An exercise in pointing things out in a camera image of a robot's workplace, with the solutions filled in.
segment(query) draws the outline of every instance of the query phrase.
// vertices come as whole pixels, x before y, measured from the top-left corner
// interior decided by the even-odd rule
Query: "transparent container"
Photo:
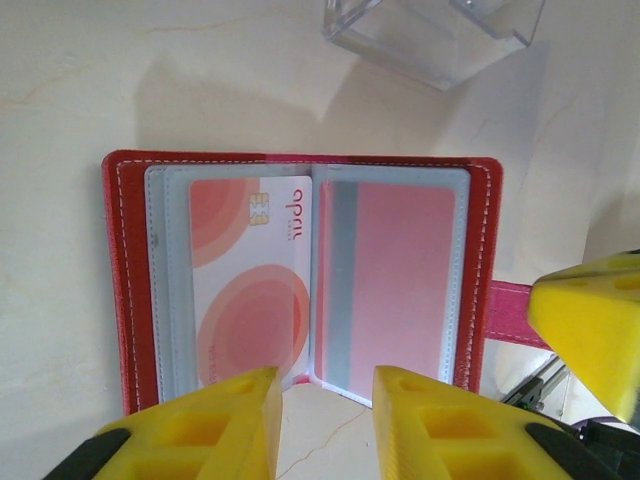
[[[545,0],[327,0],[325,37],[440,90],[526,48]]]

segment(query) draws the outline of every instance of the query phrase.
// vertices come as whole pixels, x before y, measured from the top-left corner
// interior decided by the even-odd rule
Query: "white surface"
[[[122,413],[99,170],[111,150],[494,156],[497,278],[638,247],[637,2],[549,1],[530,49],[447,94],[326,44],[322,3],[4,2],[0,477],[44,474]],[[359,407],[287,395],[289,418],[304,406],[299,428],[318,430],[285,478],[373,478],[344,443],[371,438],[368,413],[331,436]]]

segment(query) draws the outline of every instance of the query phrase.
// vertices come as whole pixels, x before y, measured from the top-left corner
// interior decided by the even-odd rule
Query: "card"
[[[207,179],[189,189],[201,386],[308,362],[311,178]]]

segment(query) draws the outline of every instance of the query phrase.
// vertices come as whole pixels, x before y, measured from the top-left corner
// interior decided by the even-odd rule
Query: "red wallet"
[[[496,245],[502,168],[489,158],[302,156],[261,153],[192,153],[116,151],[103,162],[107,224],[121,351],[122,388],[126,413],[159,402],[156,345],[152,312],[147,235],[145,172],[162,165],[356,165],[373,167],[430,167],[468,172],[468,213],[459,298],[459,320],[453,383],[478,391],[488,314],[504,307],[492,295],[507,288],[494,284],[492,268]],[[505,339],[509,324],[492,322],[493,338]],[[522,343],[537,344],[531,332],[521,332]]]

